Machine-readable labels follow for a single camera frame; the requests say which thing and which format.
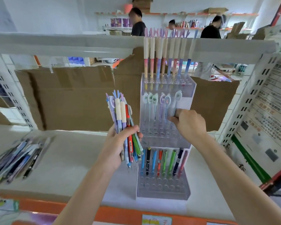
metal rack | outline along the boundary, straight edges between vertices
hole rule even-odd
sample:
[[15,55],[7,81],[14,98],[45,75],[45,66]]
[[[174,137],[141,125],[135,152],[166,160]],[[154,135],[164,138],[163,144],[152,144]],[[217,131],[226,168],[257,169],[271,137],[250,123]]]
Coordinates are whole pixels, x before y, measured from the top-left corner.
[[[186,54],[191,41],[192,39],[187,41]],[[43,60],[56,57],[60,60],[67,56],[126,58],[133,48],[142,45],[142,37],[0,33],[0,83],[26,125],[37,129],[14,73],[17,66],[38,68],[34,55],[47,57],[40,61],[41,66],[45,67],[52,67],[52,64]],[[274,52],[273,41],[197,39],[194,61],[248,64],[220,129],[210,133],[222,145],[227,144],[251,106],[257,95],[252,91],[258,91],[269,76],[263,73],[275,66],[278,54]]]

pen display stand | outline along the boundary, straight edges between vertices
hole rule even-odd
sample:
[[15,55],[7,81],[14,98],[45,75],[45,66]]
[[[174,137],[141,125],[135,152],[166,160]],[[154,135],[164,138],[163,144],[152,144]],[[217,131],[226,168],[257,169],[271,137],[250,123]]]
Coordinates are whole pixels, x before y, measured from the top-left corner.
[[166,75],[161,79],[150,76],[141,81],[140,131],[143,147],[190,148],[167,118],[177,108],[190,109],[196,83],[188,75],[180,78]]
[[[173,148],[168,148],[169,155],[172,150]],[[152,156],[150,158],[150,166],[152,166]],[[142,168],[142,165],[139,164],[137,197],[187,200],[191,195],[191,191],[184,168],[178,175],[179,167],[177,169],[177,174],[173,176],[173,168],[169,170],[169,161],[166,162],[165,172],[162,172],[162,167],[163,163],[161,163],[158,175],[158,163],[156,161],[154,169],[149,167],[149,174],[146,175],[146,166]]]

white table surface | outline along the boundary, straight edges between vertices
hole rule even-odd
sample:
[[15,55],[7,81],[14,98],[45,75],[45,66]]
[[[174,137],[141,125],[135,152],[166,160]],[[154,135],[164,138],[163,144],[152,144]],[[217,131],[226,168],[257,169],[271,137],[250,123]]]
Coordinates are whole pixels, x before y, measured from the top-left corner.
[[[15,133],[0,126],[0,154],[27,131]],[[0,191],[17,190],[21,195],[48,200],[68,201],[86,172],[94,164],[106,133],[34,130],[28,136],[55,136],[38,168],[26,179],[0,184]],[[115,172],[107,188],[102,205],[137,209],[147,212],[235,220],[208,166],[200,153],[192,148],[185,165],[191,189],[187,201],[150,198],[136,199],[137,167],[128,169],[125,163]]]

black pen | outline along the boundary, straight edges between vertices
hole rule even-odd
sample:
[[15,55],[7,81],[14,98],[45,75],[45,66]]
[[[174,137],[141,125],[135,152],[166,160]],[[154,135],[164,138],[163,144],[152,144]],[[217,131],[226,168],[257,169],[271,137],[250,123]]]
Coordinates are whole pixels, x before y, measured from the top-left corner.
[[180,148],[179,152],[178,152],[178,158],[177,158],[176,164],[174,166],[173,176],[176,175],[176,172],[177,172],[177,169],[178,169],[178,166],[179,166],[179,163],[180,163],[180,159],[181,159],[182,153],[183,153],[183,148]]
[[146,162],[146,175],[149,175],[149,166],[150,166],[150,154],[151,154],[151,148],[148,147],[147,149],[147,162]]
[[39,154],[41,153],[41,150],[42,150],[41,148],[38,149],[38,152],[37,152],[37,154],[35,155],[33,161],[30,163],[29,168],[25,171],[25,173],[24,173],[24,175],[23,175],[23,179],[24,179],[24,178],[27,178],[28,175],[30,174],[30,172],[32,171],[32,168],[33,168],[33,166],[34,166],[34,164],[35,164],[35,161],[36,161],[37,158],[39,157]]

hand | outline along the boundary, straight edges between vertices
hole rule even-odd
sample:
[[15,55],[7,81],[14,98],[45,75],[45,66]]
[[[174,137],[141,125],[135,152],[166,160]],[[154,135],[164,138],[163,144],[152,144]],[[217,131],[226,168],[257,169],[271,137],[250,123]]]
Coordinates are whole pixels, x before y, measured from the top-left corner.
[[204,118],[194,110],[176,110],[176,117],[170,117],[169,120],[176,125],[180,134],[192,145],[204,140],[207,135],[206,123]]
[[[127,127],[119,134],[116,134],[116,131],[114,129],[114,125],[109,129],[103,149],[101,153],[99,154],[98,161],[101,163],[106,164],[105,167],[110,168],[113,172],[119,168],[122,160],[121,160],[121,151],[123,148],[123,144],[125,139],[135,134],[139,130],[138,125],[135,125],[133,127]],[[141,141],[143,134],[138,132],[138,137]]]

